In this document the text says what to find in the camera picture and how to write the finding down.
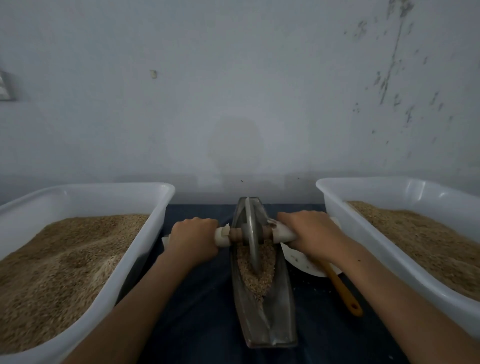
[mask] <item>person's right hand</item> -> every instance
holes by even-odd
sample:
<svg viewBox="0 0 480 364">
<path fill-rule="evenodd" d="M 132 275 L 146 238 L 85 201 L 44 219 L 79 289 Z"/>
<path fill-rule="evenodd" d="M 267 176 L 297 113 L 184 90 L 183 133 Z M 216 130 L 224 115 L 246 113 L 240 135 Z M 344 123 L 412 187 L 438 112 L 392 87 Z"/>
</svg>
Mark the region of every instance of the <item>person's right hand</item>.
<svg viewBox="0 0 480 364">
<path fill-rule="evenodd" d="M 337 263 L 352 242 L 324 212 L 279 212 L 276 219 L 298 236 L 289 247 L 315 259 Z"/>
</svg>

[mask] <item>electrical outlet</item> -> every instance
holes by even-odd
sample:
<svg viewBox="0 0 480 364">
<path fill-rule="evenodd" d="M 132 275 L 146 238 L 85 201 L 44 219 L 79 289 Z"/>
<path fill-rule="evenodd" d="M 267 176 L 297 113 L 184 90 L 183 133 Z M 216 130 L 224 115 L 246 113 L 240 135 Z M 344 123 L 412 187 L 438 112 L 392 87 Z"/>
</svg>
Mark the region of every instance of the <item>electrical outlet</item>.
<svg viewBox="0 0 480 364">
<path fill-rule="evenodd" d="M 0 101 L 13 101 L 13 91 L 8 82 L 8 74 L 0 71 Z"/>
</svg>

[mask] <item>crushed grain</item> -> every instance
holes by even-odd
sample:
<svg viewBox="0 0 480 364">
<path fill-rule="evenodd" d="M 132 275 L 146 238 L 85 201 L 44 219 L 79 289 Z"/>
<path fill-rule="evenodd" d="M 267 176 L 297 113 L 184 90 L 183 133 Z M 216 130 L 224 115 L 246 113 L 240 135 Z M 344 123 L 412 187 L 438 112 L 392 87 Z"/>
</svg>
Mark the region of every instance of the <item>crushed grain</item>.
<svg viewBox="0 0 480 364">
<path fill-rule="evenodd" d="M 262 272 L 256 275 L 250 264 L 250 247 L 239 245 L 237 247 L 237 263 L 243 282 L 253 293 L 258 304 L 263 304 L 264 296 L 272 285 L 275 274 L 276 251 L 271 240 L 266 240 L 259 246 Z"/>
<path fill-rule="evenodd" d="M 68 218 L 0 262 L 0 354 L 54 338 L 90 307 L 148 215 Z"/>
<path fill-rule="evenodd" d="M 349 203 L 441 283 L 480 301 L 480 244 L 412 211 Z"/>
</svg>

